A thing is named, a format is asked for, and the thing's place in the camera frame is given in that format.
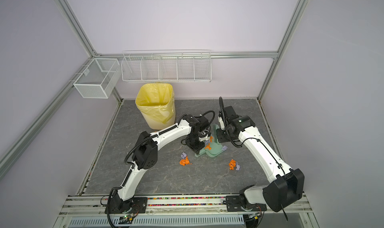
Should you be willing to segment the green plastic dustpan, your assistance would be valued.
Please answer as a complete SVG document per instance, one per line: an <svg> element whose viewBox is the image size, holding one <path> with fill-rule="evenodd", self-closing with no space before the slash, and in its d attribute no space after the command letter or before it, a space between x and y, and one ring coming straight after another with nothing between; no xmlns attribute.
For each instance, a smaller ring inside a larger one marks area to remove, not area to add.
<svg viewBox="0 0 384 228"><path fill-rule="evenodd" d="M200 152L198 154L195 154L195 157L200 157L200 156L206 154L208 157L214 158L214 157L217 157L218 155L220 155L221 153L223 153L222 152L223 145L221 143L219 143L219 144L212 143L211 147L212 147L211 150L208 150L205 148L200 150Z"/></svg>

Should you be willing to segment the green hand brush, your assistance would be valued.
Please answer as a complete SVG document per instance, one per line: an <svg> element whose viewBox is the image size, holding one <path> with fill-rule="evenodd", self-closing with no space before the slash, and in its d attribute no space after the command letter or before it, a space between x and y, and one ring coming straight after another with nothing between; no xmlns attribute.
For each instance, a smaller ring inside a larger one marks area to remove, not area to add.
<svg viewBox="0 0 384 228"><path fill-rule="evenodd" d="M219 144L218 139L218 130L220 130L220 126L217 124L211 124L211 143Z"/></svg>

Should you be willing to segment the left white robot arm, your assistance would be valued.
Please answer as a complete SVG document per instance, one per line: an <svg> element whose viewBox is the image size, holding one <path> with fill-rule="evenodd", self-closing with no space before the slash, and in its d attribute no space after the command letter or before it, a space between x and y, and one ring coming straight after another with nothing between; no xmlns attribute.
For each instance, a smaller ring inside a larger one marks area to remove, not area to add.
<svg viewBox="0 0 384 228"><path fill-rule="evenodd" d="M145 172L158 161L158 151L181 137L183 145L199 154L211 137L211 124L216 113L212 110L199 116L184 114L179 121L158 132L142 132L135 146L127 153L124 163L130 165L122 184L111 189L106 214L129 212L134 206L133 197Z"/></svg>

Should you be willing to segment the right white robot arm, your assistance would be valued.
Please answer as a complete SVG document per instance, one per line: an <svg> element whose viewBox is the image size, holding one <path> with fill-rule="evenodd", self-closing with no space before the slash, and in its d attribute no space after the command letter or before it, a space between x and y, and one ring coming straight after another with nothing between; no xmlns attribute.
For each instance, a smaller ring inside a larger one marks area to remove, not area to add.
<svg viewBox="0 0 384 228"><path fill-rule="evenodd" d="M264 204L277 213L300 200L305 181L303 172L292 169L271 148L249 116L240 116L233 107L226 107L222 97L219 98L219 106L219 142L230 142L236 148L247 148L269 181L263 188L252 185L242 189L238 202L228 204L241 207L244 211L251 211L254 206Z"/></svg>

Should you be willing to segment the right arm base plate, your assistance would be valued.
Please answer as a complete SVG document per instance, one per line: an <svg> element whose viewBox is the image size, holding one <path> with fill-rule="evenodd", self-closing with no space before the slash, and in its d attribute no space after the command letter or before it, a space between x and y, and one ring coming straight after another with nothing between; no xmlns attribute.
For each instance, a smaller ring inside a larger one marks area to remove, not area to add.
<svg viewBox="0 0 384 228"><path fill-rule="evenodd" d="M265 204L250 204L243 195L226 196L223 204L228 212L264 212L267 210Z"/></svg>

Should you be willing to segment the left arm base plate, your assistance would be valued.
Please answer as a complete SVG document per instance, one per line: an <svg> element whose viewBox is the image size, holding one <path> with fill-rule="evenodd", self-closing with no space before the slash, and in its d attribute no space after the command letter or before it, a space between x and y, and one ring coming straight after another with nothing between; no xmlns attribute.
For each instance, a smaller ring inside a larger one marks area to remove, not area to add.
<svg viewBox="0 0 384 228"><path fill-rule="evenodd" d="M107 210L109 210L109 214L142 214L146 211L147 203L147 197L133 197L123 201L115 196L108 201L105 214L107 214Z"/></svg>

